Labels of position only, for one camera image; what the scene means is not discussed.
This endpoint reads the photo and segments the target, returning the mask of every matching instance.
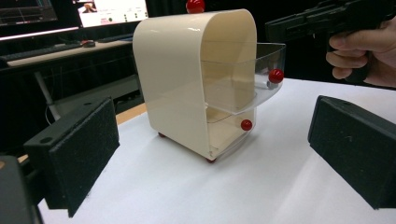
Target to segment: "white table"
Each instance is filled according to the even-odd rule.
[[[396,223],[396,209],[374,210],[309,146],[319,95],[359,105],[396,123],[396,91],[285,79],[257,108],[243,145],[213,164],[149,126],[147,113],[119,126],[120,147],[73,218],[62,223]]]

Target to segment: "hand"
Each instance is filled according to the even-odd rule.
[[[348,77],[353,68],[367,64],[369,73],[364,82],[396,88],[396,17],[383,21],[376,30],[334,35],[329,44],[336,49],[326,54],[335,78]]]

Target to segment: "monitor screen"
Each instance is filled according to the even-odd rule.
[[[77,30],[71,0],[0,0],[0,40]]]
[[[82,28],[142,21],[149,17],[145,0],[79,0],[74,4]]]

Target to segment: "keyboard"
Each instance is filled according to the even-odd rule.
[[[40,56],[40,55],[45,55],[45,54],[55,53],[55,52],[61,52],[64,50],[69,50],[69,49],[78,49],[78,48],[81,48],[81,45],[78,43],[59,45],[59,46],[54,46],[54,47],[50,47],[50,48],[34,49],[34,50],[29,50],[29,51],[20,52],[20,53],[3,55],[3,56],[0,56],[0,58],[6,62],[11,62],[11,61],[16,61],[16,60],[20,60],[20,59],[32,58],[35,56]]]
[[[129,39],[132,38],[134,35],[133,34],[126,34],[126,35],[113,35],[109,37],[105,37],[102,39],[98,39],[98,43],[109,43],[109,42],[114,42],[117,40],[122,40],[122,39]]]

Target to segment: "red ball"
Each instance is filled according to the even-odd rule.
[[[280,83],[283,80],[283,77],[284,77],[283,71],[277,68],[271,70],[268,75],[268,79],[270,80],[270,82],[275,84]]]
[[[241,122],[241,128],[244,131],[249,131],[251,128],[253,128],[253,123],[249,119],[244,119]]]
[[[204,0],[188,0],[186,3],[186,9],[190,14],[202,13],[205,11],[205,2]]]

